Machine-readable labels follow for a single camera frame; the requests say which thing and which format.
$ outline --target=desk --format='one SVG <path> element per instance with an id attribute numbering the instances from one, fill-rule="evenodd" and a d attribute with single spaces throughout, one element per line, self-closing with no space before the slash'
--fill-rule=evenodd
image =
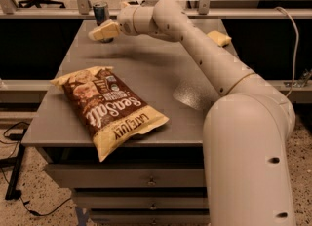
<path id="1" fill-rule="evenodd" d="M 194 22 L 206 33 L 224 32 L 220 20 Z M 99 163 L 65 95 L 50 87 L 22 144 L 36 147 L 48 163 L 45 172 L 60 187 L 70 188 L 74 202 L 87 208 L 95 222 L 208 223 L 202 127 L 216 91 L 179 43 L 121 35 L 101 44 L 87 36 L 95 26 L 94 21 L 83 22 L 58 76 L 113 66 L 118 77 L 170 121 L 128 140 Z M 228 50 L 234 53 L 232 46 Z"/>

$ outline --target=black stand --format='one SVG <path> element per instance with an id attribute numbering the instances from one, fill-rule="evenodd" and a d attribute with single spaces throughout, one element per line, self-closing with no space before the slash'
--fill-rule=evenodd
<path id="1" fill-rule="evenodd" d="M 11 199 L 19 199 L 21 195 L 21 191 L 17 190 L 17 183 L 19 180 L 19 174 L 20 174 L 20 166 L 23 154 L 25 152 L 25 147 L 23 145 L 19 145 L 19 152 L 16 155 L 16 157 L 11 157 L 8 159 L 2 159 L 0 160 L 0 168 L 7 168 L 13 166 L 9 187 L 6 194 L 6 200 Z"/>
<path id="2" fill-rule="evenodd" d="M 41 4 L 58 4 L 60 8 L 65 8 L 63 2 L 53 1 L 53 0 L 23 0 L 19 1 L 20 8 L 30 8 L 32 6 L 36 6 L 37 8 L 41 8 Z"/>

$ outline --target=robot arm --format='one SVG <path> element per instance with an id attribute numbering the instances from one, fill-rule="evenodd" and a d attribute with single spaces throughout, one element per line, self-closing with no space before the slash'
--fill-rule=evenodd
<path id="1" fill-rule="evenodd" d="M 287 98 L 207 37 L 174 0 L 128 6 L 118 23 L 127 35 L 180 42 L 223 96 L 203 128 L 212 226 L 294 226 L 285 142 L 295 116 Z"/>

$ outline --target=floor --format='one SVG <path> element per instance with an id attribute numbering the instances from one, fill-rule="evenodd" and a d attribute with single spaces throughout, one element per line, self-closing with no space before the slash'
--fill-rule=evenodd
<path id="1" fill-rule="evenodd" d="M 75 0 L 63 0 L 67 8 L 76 8 Z M 118 8 L 120 0 L 109 0 L 110 8 Z M 31 122 L 35 112 L 0 111 L 0 139 L 8 142 L 3 132 L 16 122 Z M 297 112 L 295 130 L 287 141 L 289 169 L 292 180 L 293 203 L 297 226 L 312 225 L 312 135 L 306 126 L 306 111 Z M 16 154 L 16 145 L 0 144 L 0 158 Z M 70 197 L 68 189 L 60 189 L 43 172 L 45 161 L 34 148 L 26 148 L 17 188 L 22 191 L 26 207 L 41 214 L 54 210 Z M 5 180 L 11 176 L 12 168 L 4 168 L 0 174 L 0 225 L 78 225 L 75 204 L 69 200 L 57 211 L 48 216 L 33 216 L 24 207 L 21 199 L 4 199 L 8 184 Z M 88 226 L 95 226 L 88 221 Z"/>

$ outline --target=brown chip bag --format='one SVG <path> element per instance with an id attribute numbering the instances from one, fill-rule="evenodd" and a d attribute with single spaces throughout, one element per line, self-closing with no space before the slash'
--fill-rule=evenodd
<path id="1" fill-rule="evenodd" d="M 115 74 L 95 66 L 51 81 L 64 90 L 87 126 L 102 162 L 135 134 L 145 134 L 169 119 L 145 103 Z"/>

